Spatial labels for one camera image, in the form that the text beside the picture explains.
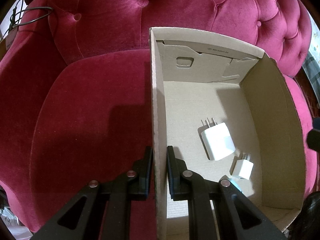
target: velvet seat cushion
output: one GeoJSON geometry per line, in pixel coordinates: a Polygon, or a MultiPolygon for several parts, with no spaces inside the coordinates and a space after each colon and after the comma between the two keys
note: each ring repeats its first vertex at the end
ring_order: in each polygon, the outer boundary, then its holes
{"type": "MultiPolygon", "coordinates": [[[[47,0],[34,0],[30,6],[46,4],[47,0]]],[[[23,22],[44,13],[26,12],[23,22]]],[[[40,228],[29,177],[33,133],[42,103],[65,67],[45,18],[19,27],[0,62],[0,185],[14,214],[32,231],[40,228]]]]}
{"type": "MultiPolygon", "coordinates": [[[[31,187],[41,222],[90,180],[130,170],[146,146],[152,146],[149,50],[70,64],[51,87],[33,138],[31,187]]],[[[156,239],[153,196],[132,208],[130,239],[156,239]]]]}
{"type": "Polygon", "coordinates": [[[312,117],[300,87],[292,78],[285,75],[284,78],[294,101],[302,128],[306,159],[305,197],[307,197],[312,192],[317,173],[317,153],[314,150],[309,149],[306,143],[308,132],[312,129],[312,117]]]}
{"type": "Polygon", "coordinates": [[[147,49],[149,28],[221,33],[264,49],[295,76],[307,55],[311,22],[300,0],[49,0],[54,41],[65,61],[147,49]]]}

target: large white charger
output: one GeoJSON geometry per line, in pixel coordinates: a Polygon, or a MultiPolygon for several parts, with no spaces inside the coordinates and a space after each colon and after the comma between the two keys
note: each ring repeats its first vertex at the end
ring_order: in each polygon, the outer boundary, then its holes
{"type": "Polygon", "coordinates": [[[207,125],[209,128],[201,133],[201,137],[209,159],[218,161],[233,154],[236,148],[226,124],[224,122],[216,124],[214,120],[213,122],[215,125],[210,126],[208,120],[207,125]]]}

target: tufted backrest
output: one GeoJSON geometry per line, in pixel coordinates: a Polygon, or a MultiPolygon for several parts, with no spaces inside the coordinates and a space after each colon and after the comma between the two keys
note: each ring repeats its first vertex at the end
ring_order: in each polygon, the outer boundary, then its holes
{"type": "Polygon", "coordinates": [[[263,48],[294,76],[308,52],[311,23],[300,0],[49,0],[49,25],[70,64],[82,58],[148,48],[149,28],[217,32],[263,48]]]}

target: metal prong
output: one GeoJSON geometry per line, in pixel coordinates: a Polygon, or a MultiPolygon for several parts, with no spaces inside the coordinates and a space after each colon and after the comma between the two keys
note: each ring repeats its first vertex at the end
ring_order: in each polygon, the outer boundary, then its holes
{"type": "Polygon", "coordinates": [[[205,120],[205,122],[206,122],[207,126],[210,128],[209,120],[208,120],[208,121],[207,121],[207,120],[205,120]]]}
{"type": "Polygon", "coordinates": [[[212,122],[214,123],[214,125],[217,125],[216,121],[213,119],[213,117],[211,118],[212,122]]]}
{"type": "Polygon", "coordinates": [[[208,126],[209,126],[209,128],[210,128],[210,121],[209,121],[209,118],[207,117],[207,120],[208,120],[208,126]]]}

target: cardboard box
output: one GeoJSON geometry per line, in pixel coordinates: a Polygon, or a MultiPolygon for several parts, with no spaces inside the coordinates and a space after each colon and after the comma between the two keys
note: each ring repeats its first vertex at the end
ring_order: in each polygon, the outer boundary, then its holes
{"type": "Polygon", "coordinates": [[[250,180],[237,182],[284,230],[302,206],[305,158],[300,121],[275,60],[246,42],[195,29],[151,28],[150,45],[159,239],[188,239],[187,203],[167,193],[167,145],[212,181],[230,176],[238,156],[251,154],[250,180]],[[226,123],[233,155],[207,158],[200,137],[207,117],[226,123]]]}

